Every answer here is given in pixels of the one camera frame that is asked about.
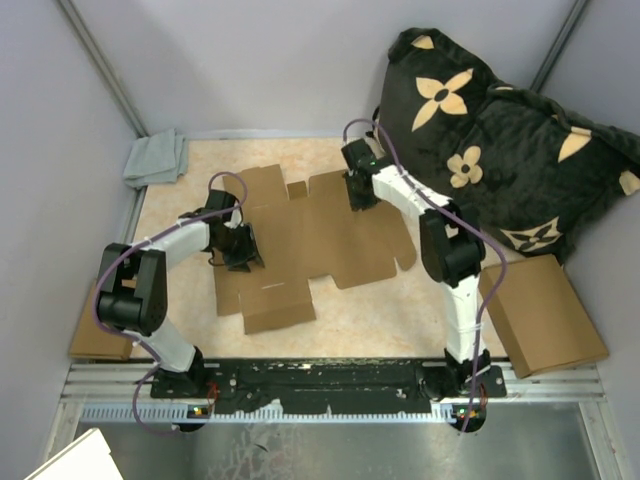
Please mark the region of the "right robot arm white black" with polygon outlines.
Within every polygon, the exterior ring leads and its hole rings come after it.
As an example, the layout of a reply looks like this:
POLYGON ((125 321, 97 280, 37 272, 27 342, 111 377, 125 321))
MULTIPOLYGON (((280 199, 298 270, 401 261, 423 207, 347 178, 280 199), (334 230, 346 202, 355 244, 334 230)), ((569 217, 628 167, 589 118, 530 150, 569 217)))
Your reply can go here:
POLYGON ((384 201, 419 226, 420 256, 428 276, 444 293, 446 307, 445 365, 428 367, 419 376, 432 400, 467 396, 481 383, 481 373, 491 366, 482 339, 479 275, 486 256, 477 214, 456 205, 414 178, 406 169, 378 158, 369 144, 358 139, 341 148, 346 161, 350 207, 370 209, 384 201))

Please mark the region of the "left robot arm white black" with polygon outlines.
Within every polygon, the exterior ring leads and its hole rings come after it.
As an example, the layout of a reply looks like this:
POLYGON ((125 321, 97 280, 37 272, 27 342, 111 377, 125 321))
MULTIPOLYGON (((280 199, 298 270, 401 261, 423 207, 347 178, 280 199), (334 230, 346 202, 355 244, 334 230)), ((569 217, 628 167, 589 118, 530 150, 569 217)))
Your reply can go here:
POLYGON ((94 311, 100 325, 137 340, 151 353, 160 398, 194 397, 208 382, 203 354, 187 342, 168 317, 168 272, 196 253, 219 253, 232 272, 263 266, 242 202, 211 189, 205 205, 176 224, 134 245, 112 243, 101 259, 94 311))

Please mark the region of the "brown cardboard box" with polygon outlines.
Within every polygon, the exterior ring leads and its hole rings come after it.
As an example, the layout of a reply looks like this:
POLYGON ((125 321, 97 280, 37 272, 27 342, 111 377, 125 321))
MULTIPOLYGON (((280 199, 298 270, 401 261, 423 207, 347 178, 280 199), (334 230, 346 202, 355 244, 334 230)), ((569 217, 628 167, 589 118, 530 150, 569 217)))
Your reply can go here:
POLYGON ((218 315, 241 314, 247 334, 315 320, 312 279, 330 276, 344 290, 391 279, 416 262, 402 214, 387 202, 353 211, 341 171, 287 184, 274 164, 223 183, 248 195, 243 217, 264 261, 248 273, 214 270, 218 315))

